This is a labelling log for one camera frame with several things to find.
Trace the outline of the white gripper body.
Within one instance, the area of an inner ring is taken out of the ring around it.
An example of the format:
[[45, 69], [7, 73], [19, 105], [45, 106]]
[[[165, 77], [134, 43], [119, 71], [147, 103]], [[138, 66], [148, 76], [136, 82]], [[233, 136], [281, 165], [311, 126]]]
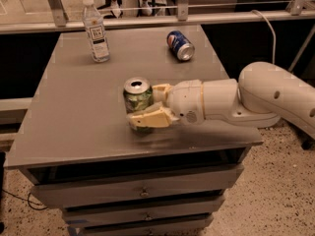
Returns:
[[204, 122], [201, 96], [202, 82], [199, 80], [181, 82], [171, 88], [166, 105], [184, 125]]

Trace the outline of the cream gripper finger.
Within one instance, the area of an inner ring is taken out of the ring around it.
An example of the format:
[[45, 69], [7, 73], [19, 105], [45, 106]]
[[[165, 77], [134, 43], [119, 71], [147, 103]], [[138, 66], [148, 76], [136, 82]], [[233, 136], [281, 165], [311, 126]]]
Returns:
[[153, 86], [153, 97], [154, 102], [163, 102], [166, 103], [168, 98], [168, 93], [172, 89], [170, 84], [160, 84]]
[[153, 111], [130, 113], [127, 120], [135, 127], [166, 128], [178, 121], [178, 118], [170, 109], [160, 107]]

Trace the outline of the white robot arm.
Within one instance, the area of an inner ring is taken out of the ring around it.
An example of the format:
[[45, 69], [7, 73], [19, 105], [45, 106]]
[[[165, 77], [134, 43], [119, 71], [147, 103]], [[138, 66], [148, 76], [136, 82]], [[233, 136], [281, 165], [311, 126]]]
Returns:
[[238, 79], [184, 81], [153, 86], [154, 104], [127, 115], [133, 127], [165, 128], [174, 123], [222, 120], [265, 128], [281, 118], [315, 138], [315, 88], [267, 62], [242, 69]]

